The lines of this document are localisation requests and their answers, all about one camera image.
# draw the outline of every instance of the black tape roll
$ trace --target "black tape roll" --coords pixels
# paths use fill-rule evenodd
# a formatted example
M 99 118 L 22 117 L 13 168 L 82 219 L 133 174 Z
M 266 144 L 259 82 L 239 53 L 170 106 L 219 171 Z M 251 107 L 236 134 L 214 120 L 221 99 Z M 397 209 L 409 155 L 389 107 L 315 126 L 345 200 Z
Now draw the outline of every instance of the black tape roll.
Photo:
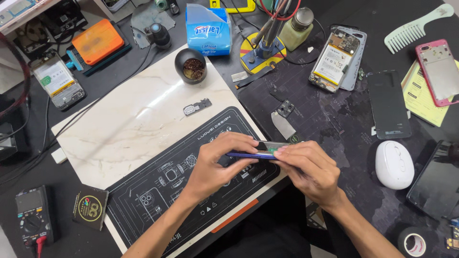
M 398 236 L 398 250 L 408 258 L 424 257 L 428 243 L 425 241 L 425 232 L 416 227 L 409 227 L 403 230 Z

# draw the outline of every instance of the blue phone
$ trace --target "blue phone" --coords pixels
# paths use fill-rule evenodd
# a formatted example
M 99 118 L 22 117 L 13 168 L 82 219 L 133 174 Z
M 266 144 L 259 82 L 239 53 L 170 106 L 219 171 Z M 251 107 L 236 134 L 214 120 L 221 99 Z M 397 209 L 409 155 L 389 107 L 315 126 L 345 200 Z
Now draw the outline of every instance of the blue phone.
M 255 154 L 247 153 L 244 151 L 232 150 L 228 152 L 226 155 L 230 157 L 249 157 L 249 158 L 277 160 L 277 158 L 274 157 L 273 152 L 283 146 L 288 145 L 288 143 L 285 143 L 285 142 L 263 141 L 263 140 L 259 140 L 258 142 L 259 144 L 256 147 L 258 149 L 258 152 Z

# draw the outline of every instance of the white marble surface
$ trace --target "white marble surface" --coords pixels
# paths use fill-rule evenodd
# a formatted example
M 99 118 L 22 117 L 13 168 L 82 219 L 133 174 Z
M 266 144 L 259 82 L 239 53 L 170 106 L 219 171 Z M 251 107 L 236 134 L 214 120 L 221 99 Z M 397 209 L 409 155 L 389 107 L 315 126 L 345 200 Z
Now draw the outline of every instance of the white marble surface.
M 237 107 L 264 140 L 262 133 L 206 58 L 207 77 L 200 84 L 184 83 L 174 68 L 186 45 L 114 89 L 66 129 L 57 139 L 83 184 L 105 189 L 159 154 L 229 106 Z M 186 117 L 183 108 L 209 98 L 212 102 Z M 56 134 L 70 118 L 51 130 Z M 284 173 L 248 197 L 219 221 L 184 244 L 176 256 L 203 235 L 274 185 Z M 126 246 L 106 216 L 105 223 L 122 252 Z

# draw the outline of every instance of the yellow paper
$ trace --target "yellow paper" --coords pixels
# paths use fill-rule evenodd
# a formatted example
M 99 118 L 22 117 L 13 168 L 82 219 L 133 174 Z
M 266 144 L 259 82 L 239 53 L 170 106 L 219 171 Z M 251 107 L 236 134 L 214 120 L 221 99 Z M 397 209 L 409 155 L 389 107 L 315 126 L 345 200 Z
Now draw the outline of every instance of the yellow paper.
M 435 106 L 417 60 L 403 79 L 402 88 L 407 109 L 433 125 L 438 127 L 442 125 L 449 106 Z

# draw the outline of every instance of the comb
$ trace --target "comb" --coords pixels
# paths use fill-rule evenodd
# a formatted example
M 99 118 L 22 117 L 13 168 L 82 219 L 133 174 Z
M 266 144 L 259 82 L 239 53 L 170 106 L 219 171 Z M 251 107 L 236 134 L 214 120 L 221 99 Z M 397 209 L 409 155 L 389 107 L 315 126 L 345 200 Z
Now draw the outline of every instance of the comb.
M 389 33 L 384 38 L 384 44 L 386 44 L 392 54 L 395 54 L 395 52 L 398 52 L 411 42 L 425 36 L 424 25 L 443 17 L 451 17 L 453 14 L 454 8 L 450 4 L 442 4 L 423 17 L 400 26 Z

